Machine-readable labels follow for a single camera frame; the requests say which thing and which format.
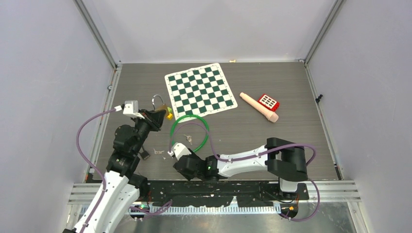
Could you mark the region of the brass padlock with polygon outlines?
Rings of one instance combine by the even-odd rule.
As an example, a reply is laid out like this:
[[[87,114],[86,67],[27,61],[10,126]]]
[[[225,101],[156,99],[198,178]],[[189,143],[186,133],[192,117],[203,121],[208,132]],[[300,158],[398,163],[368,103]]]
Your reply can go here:
[[[160,94],[155,94],[152,97],[152,106],[155,112],[159,112],[160,110],[165,110],[166,113],[169,113],[168,106],[164,102],[162,96]]]

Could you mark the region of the black cable lock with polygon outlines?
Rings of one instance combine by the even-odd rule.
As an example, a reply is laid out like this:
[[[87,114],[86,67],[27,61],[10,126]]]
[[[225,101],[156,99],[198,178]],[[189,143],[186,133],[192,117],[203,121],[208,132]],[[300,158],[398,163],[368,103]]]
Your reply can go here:
[[[150,157],[149,152],[143,146],[141,147],[139,154],[143,160],[146,160]]]

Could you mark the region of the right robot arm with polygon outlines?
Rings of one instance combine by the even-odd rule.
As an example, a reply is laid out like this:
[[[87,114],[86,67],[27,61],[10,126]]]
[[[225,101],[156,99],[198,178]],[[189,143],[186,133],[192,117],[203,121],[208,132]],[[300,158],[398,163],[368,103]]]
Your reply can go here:
[[[298,182],[308,180],[305,147],[272,137],[265,145],[236,154],[214,154],[201,159],[182,143],[172,145],[168,154],[176,159],[174,169],[188,181],[197,178],[217,182],[240,173],[268,171],[278,177],[278,195],[290,199],[297,193]]]

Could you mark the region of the small keys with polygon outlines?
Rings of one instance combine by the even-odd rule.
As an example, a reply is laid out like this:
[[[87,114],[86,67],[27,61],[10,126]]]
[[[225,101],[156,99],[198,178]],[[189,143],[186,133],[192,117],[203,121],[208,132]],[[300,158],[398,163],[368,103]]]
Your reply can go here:
[[[184,135],[186,137],[186,140],[192,145],[192,136],[191,135]]]

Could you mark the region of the green cable lock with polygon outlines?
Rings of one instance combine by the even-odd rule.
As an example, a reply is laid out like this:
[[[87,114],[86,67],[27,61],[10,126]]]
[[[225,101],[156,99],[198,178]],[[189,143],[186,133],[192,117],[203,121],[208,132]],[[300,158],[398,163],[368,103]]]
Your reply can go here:
[[[194,152],[199,151],[200,149],[202,149],[204,147],[204,145],[206,144],[206,142],[209,140],[209,124],[207,123],[207,121],[198,115],[185,115],[182,117],[179,117],[178,119],[175,120],[175,122],[172,124],[171,126],[171,130],[170,130],[170,141],[171,141],[171,145],[173,145],[175,143],[175,139],[174,136],[177,133],[178,129],[180,129],[180,127],[183,126],[187,126],[190,123],[196,123],[197,125],[201,126],[204,130],[205,130],[205,134],[204,134],[204,138],[201,141],[201,143],[194,149],[192,149]]]

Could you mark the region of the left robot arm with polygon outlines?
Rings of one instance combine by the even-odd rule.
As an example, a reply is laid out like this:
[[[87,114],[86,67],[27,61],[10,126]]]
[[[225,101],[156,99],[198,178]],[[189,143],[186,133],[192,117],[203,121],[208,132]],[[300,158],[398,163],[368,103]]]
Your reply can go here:
[[[131,115],[134,126],[117,127],[113,153],[102,183],[90,206],[72,229],[65,233],[112,233],[135,201],[149,195],[148,179],[135,174],[140,162],[138,153],[150,132],[160,131],[167,110],[138,110]]]

